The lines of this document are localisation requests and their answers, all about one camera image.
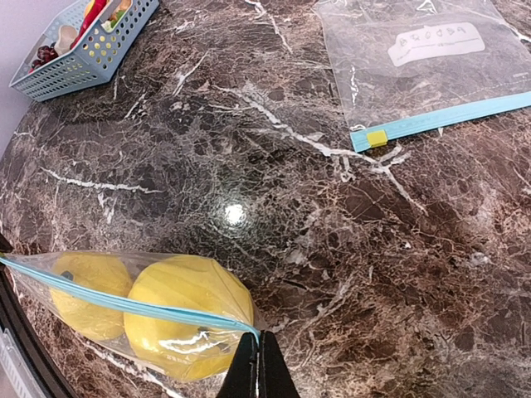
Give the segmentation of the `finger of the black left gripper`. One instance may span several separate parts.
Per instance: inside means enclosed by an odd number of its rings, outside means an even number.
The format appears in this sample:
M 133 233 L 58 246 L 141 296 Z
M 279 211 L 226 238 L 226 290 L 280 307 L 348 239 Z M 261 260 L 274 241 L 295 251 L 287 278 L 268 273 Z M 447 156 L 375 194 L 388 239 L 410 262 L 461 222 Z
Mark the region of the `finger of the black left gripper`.
M 13 251 L 12 245 L 9 243 L 9 241 L 3 236 L 3 234 L 0 234 L 0 252 L 2 254 L 5 253 L 11 253 Z

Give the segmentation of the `yellow toy mango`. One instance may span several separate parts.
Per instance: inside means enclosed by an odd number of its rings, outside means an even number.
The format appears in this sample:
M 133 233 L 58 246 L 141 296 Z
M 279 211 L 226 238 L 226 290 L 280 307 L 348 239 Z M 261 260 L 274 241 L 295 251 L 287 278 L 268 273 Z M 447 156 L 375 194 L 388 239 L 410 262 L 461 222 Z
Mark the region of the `yellow toy mango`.
M 136 357 L 178 381 L 226 371 L 241 335 L 255 332 L 249 290 L 213 259 L 175 255 L 152 263 L 128 298 L 149 305 L 124 315 Z

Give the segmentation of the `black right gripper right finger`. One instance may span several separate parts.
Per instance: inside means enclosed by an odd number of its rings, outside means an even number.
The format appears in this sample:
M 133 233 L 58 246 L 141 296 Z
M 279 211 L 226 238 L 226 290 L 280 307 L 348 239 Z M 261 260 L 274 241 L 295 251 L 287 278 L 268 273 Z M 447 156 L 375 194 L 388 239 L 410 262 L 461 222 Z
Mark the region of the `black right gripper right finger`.
M 262 331 L 258 355 L 258 396 L 300 398 L 275 334 Z

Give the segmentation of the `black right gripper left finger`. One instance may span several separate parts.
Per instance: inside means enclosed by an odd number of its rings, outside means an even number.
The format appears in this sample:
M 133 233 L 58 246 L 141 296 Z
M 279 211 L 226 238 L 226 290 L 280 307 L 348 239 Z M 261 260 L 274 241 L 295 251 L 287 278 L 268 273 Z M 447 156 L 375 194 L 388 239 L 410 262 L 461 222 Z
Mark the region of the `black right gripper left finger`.
M 258 346 L 256 336 L 245 332 L 217 398 L 256 398 Z

